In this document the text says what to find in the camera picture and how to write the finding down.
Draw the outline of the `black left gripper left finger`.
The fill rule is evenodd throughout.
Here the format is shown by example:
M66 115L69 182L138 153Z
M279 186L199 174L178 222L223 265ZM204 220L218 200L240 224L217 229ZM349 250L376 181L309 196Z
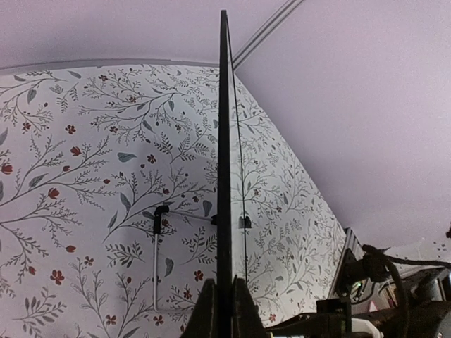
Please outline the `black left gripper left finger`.
M216 336L216 283L204 282L193 312L181 338L214 338Z

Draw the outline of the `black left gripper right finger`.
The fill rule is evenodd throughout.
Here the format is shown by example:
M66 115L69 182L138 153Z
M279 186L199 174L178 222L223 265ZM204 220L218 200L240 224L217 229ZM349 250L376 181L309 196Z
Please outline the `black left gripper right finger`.
M238 276L233 279L232 299L232 338L269 337L245 280Z

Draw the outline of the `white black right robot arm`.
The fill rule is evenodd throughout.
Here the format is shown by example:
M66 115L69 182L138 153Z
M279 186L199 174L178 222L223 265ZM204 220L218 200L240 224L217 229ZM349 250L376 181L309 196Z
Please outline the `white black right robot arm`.
M449 337L450 234L355 249L347 241L335 299L267 327L270 337Z

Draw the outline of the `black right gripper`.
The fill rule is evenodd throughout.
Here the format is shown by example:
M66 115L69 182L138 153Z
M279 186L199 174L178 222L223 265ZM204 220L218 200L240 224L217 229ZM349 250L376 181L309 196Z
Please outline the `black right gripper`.
M409 305L352 315L343 299L325 301L327 313L305 313L268 327L271 337L449 337L450 271L421 270L402 281Z

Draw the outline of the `white whiteboard black frame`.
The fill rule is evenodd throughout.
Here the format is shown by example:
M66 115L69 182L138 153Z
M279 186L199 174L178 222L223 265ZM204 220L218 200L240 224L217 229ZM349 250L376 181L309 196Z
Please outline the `white whiteboard black frame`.
M235 276L245 278L245 229L238 219L246 215L243 202L242 147L237 112L237 90L228 13L221 11L218 108L218 262L220 304L232 308Z

